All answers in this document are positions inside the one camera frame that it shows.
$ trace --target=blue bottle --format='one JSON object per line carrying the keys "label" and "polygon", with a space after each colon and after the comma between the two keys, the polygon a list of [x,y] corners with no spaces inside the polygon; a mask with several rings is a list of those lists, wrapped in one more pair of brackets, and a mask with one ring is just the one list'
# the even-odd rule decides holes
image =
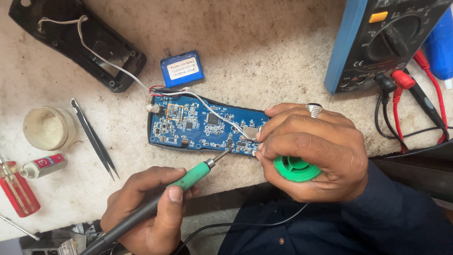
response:
{"label": "blue bottle", "polygon": [[448,8],[426,39],[425,52],[430,70],[443,80],[446,89],[452,88],[453,78],[453,14]]}

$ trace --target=tweezers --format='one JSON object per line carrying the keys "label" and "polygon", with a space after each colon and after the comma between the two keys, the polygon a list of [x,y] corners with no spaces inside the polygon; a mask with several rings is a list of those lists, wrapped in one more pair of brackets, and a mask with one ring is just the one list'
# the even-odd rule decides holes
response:
{"label": "tweezers", "polygon": [[99,137],[97,137],[96,133],[94,132],[94,129],[91,127],[87,118],[81,111],[77,101],[75,99],[71,99],[71,105],[72,105],[72,108],[74,108],[74,111],[76,111],[77,118],[79,118],[79,121],[80,121],[80,124],[82,125],[83,130],[85,130],[85,133],[87,134],[88,139],[91,142],[91,145],[93,146],[94,150],[96,151],[96,154],[99,157],[99,159],[101,160],[102,164],[107,169],[107,172],[110,174],[113,181],[115,181],[115,179],[113,178],[113,175],[110,171],[110,167],[111,167],[119,179],[120,176],[116,172],[116,168],[113,165],[113,162],[110,159],[110,156],[107,153],[106,148],[104,147],[104,145],[102,145],[102,142],[99,140]]}

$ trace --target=right hand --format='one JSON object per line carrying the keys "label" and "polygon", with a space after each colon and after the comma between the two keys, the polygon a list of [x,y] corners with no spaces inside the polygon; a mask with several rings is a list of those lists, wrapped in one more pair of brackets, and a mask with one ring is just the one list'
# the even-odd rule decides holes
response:
{"label": "right hand", "polygon": [[[368,183],[368,158],[363,134],[340,113],[323,110],[310,117],[304,104],[281,103],[265,111],[271,119],[256,135],[255,153],[264,177],[298,202],[351,201]],[[273,159],[300,157],[323,172],[309,182],[285,180]]]}
{"label": "right hand", "polygon": [[186,174],[184,168],[151,167],[133,174],[123,188],[110,195],[107,210],[101,218],[106,233],[134,212],[142,203],[164,191],[157,204],[157,216],[149,218],[122,236],[118,241],[136,255],[168,255],[181,240],[183,198],[188,200],[200,189],[193,186],[183,193],[180,186],[170,186]]}

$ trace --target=dark blue shirt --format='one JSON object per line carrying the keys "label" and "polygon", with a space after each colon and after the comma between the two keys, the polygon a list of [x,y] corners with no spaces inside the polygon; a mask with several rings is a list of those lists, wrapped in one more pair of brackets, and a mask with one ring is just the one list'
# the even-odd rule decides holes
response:
{"label": "dark blue shirt", "polygon": [[[303,206],[243,207],[235,222],[275,223]],[[219,255],[453,254],[453,225],[427,194],[391,181],[372,162],[368,184],[346,203],[311,203],[275,227],[233,226]]]}

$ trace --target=circuit board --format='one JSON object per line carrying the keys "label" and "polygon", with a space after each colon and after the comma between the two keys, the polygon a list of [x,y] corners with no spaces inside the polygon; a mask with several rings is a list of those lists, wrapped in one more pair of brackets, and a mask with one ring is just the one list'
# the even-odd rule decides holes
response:
{"label": "circuit board", "polygon": [[[204,101],[213,111],[247,134],[250,139],[269,120],[264,112],[219,106]],[[156,97],[154,103],[162,109],[153,113],[149,127],[149,141],[172,147],[193,150],[203,148],[254,156],[258,142],[248,140],[237,128],[210,113],[198,100],[189,96]]]}

